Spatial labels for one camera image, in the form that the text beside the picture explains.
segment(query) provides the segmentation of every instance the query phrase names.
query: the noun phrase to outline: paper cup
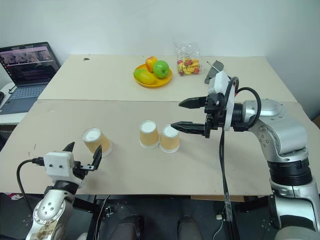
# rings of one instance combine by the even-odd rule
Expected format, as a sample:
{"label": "paper cup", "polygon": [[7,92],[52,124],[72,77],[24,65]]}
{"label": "paper cup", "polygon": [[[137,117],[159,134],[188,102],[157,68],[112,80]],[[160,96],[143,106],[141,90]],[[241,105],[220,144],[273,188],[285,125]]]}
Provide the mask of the paper cup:
{"label": "paper cup", "polygon": [[93,154],[99,145],[102,147],[102,157],[112,151],[112,142],[98,128],[93,127],[85,130],[82,134],[82,140]]}
{"label": "paper cup", "polygon": [[170,124],[164,126],[160,137],[160,148],[166,153],[174,153],[180,146],[179,132]]}
{"label": "paper cup", "polygon": [[146,149],[153,149],[159,144],[159,134],[156,123],[145,120],[140,124],[140,145]]}

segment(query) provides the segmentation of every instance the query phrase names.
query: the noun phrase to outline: white cable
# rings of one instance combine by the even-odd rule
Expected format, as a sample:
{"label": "white cable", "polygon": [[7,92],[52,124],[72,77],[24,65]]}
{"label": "white cable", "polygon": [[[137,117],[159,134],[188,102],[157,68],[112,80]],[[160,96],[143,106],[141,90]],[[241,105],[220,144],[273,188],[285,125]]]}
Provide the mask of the white cable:
{"label": "white cable", "polygon": [[99,222],[99,218],[100,218],[100,216],[101,216],[101,213],[102,213],[102,210],[104,209],[104,207],[105,207],[105,204],[106,204],[106,201],[107,201],[107,199],[110,197],[110,195],[108,195],[107,197],[106,197],[106,199],[103,201],[103,203],[102,203],[102,206],[101,206],[101,210],[100,210],[100,213],[99,213],[99,216],[98,216],[98,219],[97,219],[97,221],[96,221],[96,225],[95,225],[95,230],[94,230],[94,240],[97,240],[97,229],[98,229],[98,222]]}
{"label": "white cable", "polygon": [[212,240],[215,240],[215,237],[221,231],[223,224],[224,224],[224,221],[221,221],[221,225],[220,225],[219,229],[213,234]]}

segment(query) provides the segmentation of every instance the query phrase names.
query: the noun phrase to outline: black cable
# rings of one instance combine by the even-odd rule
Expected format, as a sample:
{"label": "black cable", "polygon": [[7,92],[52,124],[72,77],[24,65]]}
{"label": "black cable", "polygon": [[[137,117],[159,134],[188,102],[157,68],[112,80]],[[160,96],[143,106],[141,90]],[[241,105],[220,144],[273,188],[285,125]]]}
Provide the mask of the black cable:
{"label": "black cable", "polygon": [[14,89],[16,87],[16,85],[14,85],[12,88],[9,89],[8,93],[12,94],[11,90]]}
{"label": "black cable", "polygon": [[98,219],[96,221],[96,225],[95,225],[95,229],[94,229],[94,240],[97,240],[97,237],[99,235],[99,232],[100,232],[100,226],[99,226],[99,230],[98,230],[98,225],[99,225],[99,219],[100,219],[100,216],[101,216],[101,213],[102,211],[104,210],[105,208],[105,205],[107,203],[107,200],[110,198],[110,194],[103,200],[102,202],[102,205],[101,205],[101,209],[100,209],[100,213],[99,213],[99,216],[98,216]]}
{"label": "black cable", "polygon": [[262,235],[261,240],[264,240],[264,239],[265,239],[266,231],[267,231],[267,227],[264,228],[264,231],[263,231],[263,235]]}
{"label": "black cable", "polygon": [[256,102],[257,102],[257,108],[258,108],[257,111],[256,111],[256,115],[255,115],[253,121],[248,125],[248,129],[250,129],[257,123],[257,121],[260,118],[261,99],[260,99],[258,93],[254,89],[252,89],[251,87],[242,87],[242,88],[238,89],[238,91],[236,91],[236,93],[238,94],[238,93],[240,93],[241,91],[244,91],[244,90],[247,90],[247,91],[251,92],[254,95],[254,97],[256,99]]}
{"label": "black cable", "polygon": [[31,207],[31,205],[30,205],[30,202],[29,202],[29,200],[28,200],[28,198],[27,198],[27,195],[26,195],[26,193],[25,193],[25,190],[24,190],[24,188],[22,187],[22,183],[21,183],[21,179],[20,179],[20,169],[21,169],[21,167],[22,167],[24,164],[26,164],[26,163],[32,163],[32,162],[33,162],[32,159],[25,160],[25,161],[21,162],[21,163],[19,164],[18,168],[16,169],[16,179],[17,179],[17,181],[18,181],[20,191],[21,191],[21,193],[22,193],[22,195],[23,195],[23,197],[24,197],[24,199],[25,199],[25,202],[26,202],[26,204],[27,204],[27,207],[28,207],[29,210],[30,210],[31,215],[33,215],[33,212],[34,212],[34,211],[33,211],[32,207]]}
{"label": "black cable", "polygon": [[127,205],[124,205],[133,215],[137,215],[134,211],[132,211]]}
{"label": "black cable", "polygon": [[226,173],[225,173],[225,131],[223,129],[221,132],[221,138],[220,138],[220,144],[219,144],[219,158],[220,158],[220,165],[221,165],[221,171],[222,171],[224,209],[225,209],[225,215],[227,218],[226,225],[228,228],[230,239],[239,240],[240,239],[239,232],[238,232],[237,224],[235,222],[234,214],[232,211]]}
{"label": "black cable", "polygon": [[[227,103],[229,100],[231,88],[235,86],[238,88],[239,85],[239,79],[234,76],[230,79],[228,82],[228,86],[226,87],[226,91],[224,94],[224,103],[222,106],[221,111],[219,112],[220,117],[225,114],[226,108],[227,108]],[[220,166],[221,166],[221,171],[222,171],[222,184],[223,184],[223,193],[224,193],[224,207],[226,207],[226,196],[229,195],[229,190],[228,190],[228,184],[227,184],[227,179],[226,179],[226,174],[225,174],[225,131],[222,128],[221,132],[221,137],[220,137],[220,143],[219,143],[219,159],[220,159]]]}

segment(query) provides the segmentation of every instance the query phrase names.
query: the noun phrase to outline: laptop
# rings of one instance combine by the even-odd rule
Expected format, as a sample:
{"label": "laptop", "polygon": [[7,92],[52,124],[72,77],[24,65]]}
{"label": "laptop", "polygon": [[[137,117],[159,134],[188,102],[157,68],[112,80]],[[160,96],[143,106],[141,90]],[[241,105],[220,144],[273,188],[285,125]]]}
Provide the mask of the laptop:
{"label": "laptop", "polygon": [[0,115],[28,112],[60,68],[47,42],[2,47],[0,62],[16,86]]}

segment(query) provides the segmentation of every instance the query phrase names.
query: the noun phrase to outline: laptop keyboard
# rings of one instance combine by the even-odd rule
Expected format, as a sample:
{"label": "laptop keyboard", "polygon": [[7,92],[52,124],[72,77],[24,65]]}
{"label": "laptop keyboard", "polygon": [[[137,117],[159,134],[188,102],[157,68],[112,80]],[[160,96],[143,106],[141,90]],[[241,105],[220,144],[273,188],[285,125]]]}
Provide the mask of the laptop keyboard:
{"label": "laptop keyboard", "polygon": [[10,99],[27,99],[27,98],[37,98],[41,92],[45,89],[47,85],[40,86],[30,86],[30,87],[20,87],[17,88],[12,94]]}

